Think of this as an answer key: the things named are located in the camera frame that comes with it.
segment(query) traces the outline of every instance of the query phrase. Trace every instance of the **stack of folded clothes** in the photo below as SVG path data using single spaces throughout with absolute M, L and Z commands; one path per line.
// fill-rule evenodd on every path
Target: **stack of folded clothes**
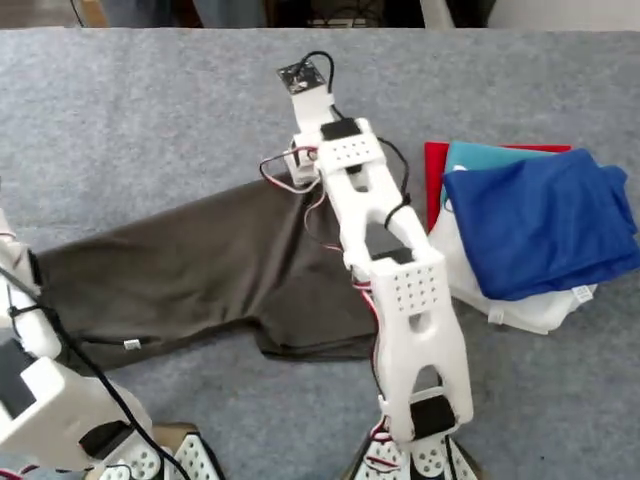
M 535 148 L 427 144 L 429 238 L 455 297 L 491 322 L 548 333 L 596 284 L 640 267 L 640 250 L 620 168 Z

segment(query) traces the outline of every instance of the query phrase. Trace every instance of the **red cloth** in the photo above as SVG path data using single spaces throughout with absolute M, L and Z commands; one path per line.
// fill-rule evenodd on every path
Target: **red cloth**
M 503 145 L 522 150 L 540 150 L 542 152 L 562 153 L 571 150 L 571 145 Z M 442 174 L 447 163 L 449 144 L 427 142 L 424 144 L 424 171 L 427 188 L 427 231 L 431 231 L 440 213 L 440 191 Z

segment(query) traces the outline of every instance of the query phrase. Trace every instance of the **gray fabric surface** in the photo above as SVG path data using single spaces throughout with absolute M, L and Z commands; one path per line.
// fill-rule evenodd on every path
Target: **gray fabric surface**
M 639 34 L 50 29 L 0 33 L 9 219 L 42 250 L 258 178 L 294 132 L 274 69 L 316 48 L 342 111 L 411 159 L 421 212 L 427 139 L 584 146 L 640 207 Z M 638 279 L 549 337 L 458 308 L 476 408 L 459 438 L 491 478 L 637 476 Z M 366 363 L 268 361 L 241 334 L 113 378 L 155 420 L 199 424 L 231 479 L 336 478 L 377 415 Z

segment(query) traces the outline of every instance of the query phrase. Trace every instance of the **mounting hole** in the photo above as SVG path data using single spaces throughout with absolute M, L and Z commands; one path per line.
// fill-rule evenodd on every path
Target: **mounting hole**
M 409 317 L 409 328 L 413 333 L 422 333 L 429 326 L 429 320 L 429 315 L 426 313 L 411 315 Z

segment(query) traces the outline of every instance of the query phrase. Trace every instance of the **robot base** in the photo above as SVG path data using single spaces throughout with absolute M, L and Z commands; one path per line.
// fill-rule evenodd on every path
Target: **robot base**
M 367 436 L 340 480 L 487 480 L 476 461 L 451 437 L 418 440 L 410 450 L 402 454 L 393 441 L 379 442 Z

